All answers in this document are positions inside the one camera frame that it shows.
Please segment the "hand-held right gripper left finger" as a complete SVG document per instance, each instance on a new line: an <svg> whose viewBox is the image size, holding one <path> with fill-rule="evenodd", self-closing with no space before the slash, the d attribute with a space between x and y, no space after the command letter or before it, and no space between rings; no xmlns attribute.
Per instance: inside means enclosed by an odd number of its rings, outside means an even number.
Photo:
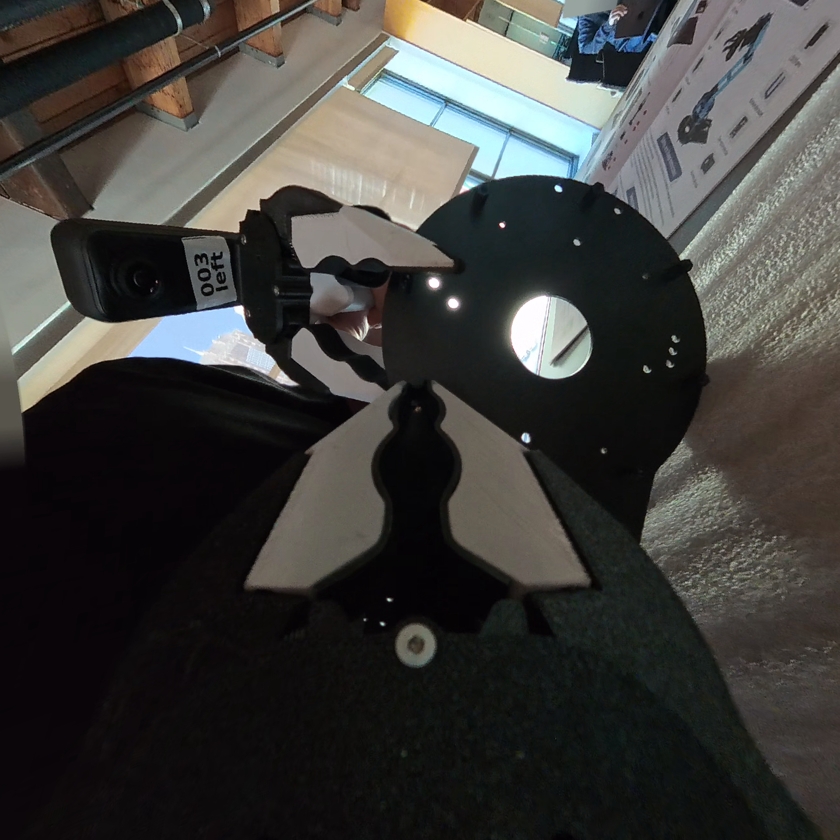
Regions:
<svg viewBox="0 0 840 840"><path fill-rule="evenodd" d="M250 592L314 595L388 540L393 501L380 466L398 382L307 451L308 460L245 579Z"/></svg>

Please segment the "wooden ceiling beams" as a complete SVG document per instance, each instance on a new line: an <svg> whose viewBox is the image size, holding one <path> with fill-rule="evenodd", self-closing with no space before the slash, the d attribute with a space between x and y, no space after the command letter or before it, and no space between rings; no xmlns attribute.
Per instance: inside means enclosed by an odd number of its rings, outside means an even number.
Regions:
<svg viewBox="0 0 840 840"><path fill-rule="evenodd" d="M89 33L160 2L2 2L2 65L25 58L65 39ZM176 37L113 62L68 87L34 101L12 116L2 117L2 161L30 144L95 112L212 45L235 36L262 18L287 11L301 2L207 2L210 16L179 26ZM338 25L346 10L361 2L315 2L302 14ZM281 25L253 37L236 50L280 67L285 53ZM186 77L163 88L130 110L139 110L181 130L197 124L197 112Z"/></svg>

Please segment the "window with grey frame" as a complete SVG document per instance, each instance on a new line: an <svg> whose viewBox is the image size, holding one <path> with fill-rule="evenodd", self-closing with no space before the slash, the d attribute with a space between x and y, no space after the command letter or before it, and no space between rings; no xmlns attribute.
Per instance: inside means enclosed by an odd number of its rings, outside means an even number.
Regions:
<svg viewBox="0 0 840 840"><path fill-rule="evenodd" d="M163 318L129 357L236 365L283 385L295 384L268 355L264 344L254 338L241 307Z"/></svg>

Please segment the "printed instruction leaflet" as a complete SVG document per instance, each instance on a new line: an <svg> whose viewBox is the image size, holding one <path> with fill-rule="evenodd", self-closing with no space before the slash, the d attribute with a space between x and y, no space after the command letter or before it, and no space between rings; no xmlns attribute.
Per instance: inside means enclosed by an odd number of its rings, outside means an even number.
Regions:
<svg viewBox="0 0 840 840"><path fill-rule="evenodd" d="M838 49L838 1L678 2L577 179L669 237Z"/></svg>

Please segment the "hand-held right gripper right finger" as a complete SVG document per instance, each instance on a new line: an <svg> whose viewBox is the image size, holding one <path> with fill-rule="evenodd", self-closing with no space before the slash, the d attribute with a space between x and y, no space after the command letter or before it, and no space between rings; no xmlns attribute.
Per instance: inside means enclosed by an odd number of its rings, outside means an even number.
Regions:
<svg viewBox="0 0 840 840"><path fill-rule="evenodd" d="M440 430L459 474L447 501L454 542L519 594L588 589L592 579L534 474L525 447L438 383Z"/></svg>

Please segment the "metal ceiling pipes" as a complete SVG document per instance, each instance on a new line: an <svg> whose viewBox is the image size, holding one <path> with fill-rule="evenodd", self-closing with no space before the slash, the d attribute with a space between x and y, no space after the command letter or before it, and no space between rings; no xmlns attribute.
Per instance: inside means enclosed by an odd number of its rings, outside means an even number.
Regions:
<svg viewBox="0 0 840 840"><path fill-rule="evenodd" d="M238 47L267 30L280 26L304 12L314 1L301 2L284 12L262 18L187 61L144 82L129 93L88 114L64 129L52 133L2 161L1 178L6 180L23 169L62 151L121 113L132 109L176 81L211 66ZM121 17L89 33L65 39L33 55L2 65L2 117L59 91L105 66L120 62L142 49L176 37L179 26L197 25L198 11L209 18L207 2L160 2L127 17Z"/></svg>

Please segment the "person's left hand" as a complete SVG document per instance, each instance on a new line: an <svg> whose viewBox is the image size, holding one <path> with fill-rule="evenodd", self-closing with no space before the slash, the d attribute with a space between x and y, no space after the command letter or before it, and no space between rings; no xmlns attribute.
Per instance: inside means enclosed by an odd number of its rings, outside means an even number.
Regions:
<svg viewBox="0 0 840 840"><path fill-rule="evenodd" d="M387 281L380 287L370 290L369 304L365 310L342 311L327 317L327 323L339 331L348 333L355 340L377 348L382 347L382 321L385 297L388 291Z"/></svg>

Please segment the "white foam sheet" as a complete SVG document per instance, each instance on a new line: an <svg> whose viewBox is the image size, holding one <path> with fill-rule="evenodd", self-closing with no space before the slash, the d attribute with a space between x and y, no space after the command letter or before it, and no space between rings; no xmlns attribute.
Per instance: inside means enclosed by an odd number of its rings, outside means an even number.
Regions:
<svg viewBox="0 0 840 840"><path fill-rule="evenodd" d="M643 540L824 838L839 795L838 203L836 68L681 247L710 383Z"/></svg>

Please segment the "black metal chassis plate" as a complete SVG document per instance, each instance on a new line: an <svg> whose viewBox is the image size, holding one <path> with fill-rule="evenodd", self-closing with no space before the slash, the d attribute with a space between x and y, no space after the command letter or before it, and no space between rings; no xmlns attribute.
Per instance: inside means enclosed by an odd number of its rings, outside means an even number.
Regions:
<svg viewBox="0 0 840 840"><path fill-rule="evenodd" d="M439 208L419 234L458 270L395 276L384 315L388 381L434 381L521 442L538 476L558 470L636 541L658 469L683 439L707 383L707 336L689 273L637 210L549 176L483 185ZM531 372L512 347L521 307L558 298L580 313L539 359L566 362L587 333L582 368Z"/></svg>

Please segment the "glass partition window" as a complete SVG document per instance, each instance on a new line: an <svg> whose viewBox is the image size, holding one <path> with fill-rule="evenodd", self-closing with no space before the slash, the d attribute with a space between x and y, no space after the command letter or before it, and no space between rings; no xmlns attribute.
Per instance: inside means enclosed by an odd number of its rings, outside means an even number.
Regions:
<svg viewBox="0 0 840 840"><path fill-rule="evenodd" d="M388 71L362 90L364 96L429 128L476 148L460 188L520 175L571 179L597 133L584 123L551 119L533 130L495 119Z"/></svg>

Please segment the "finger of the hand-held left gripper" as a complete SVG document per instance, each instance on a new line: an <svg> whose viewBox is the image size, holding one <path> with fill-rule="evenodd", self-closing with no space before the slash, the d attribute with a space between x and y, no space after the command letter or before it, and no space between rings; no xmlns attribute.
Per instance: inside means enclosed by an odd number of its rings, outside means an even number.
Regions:
<svg viewBox="0 0 840 840"><path fill-rule="evenodd" d="M323 274L459 270L432 241L356 206L291 215L290 245L301 268Z"/></svg>
<svg viewBox="0 0 840 840"><path fill-rule="evenodd" d="M293 339L291 358L336 396L370 403L385 391L381 386L361 379L345 362L328 357L308 329L301 330Z"/></svg>

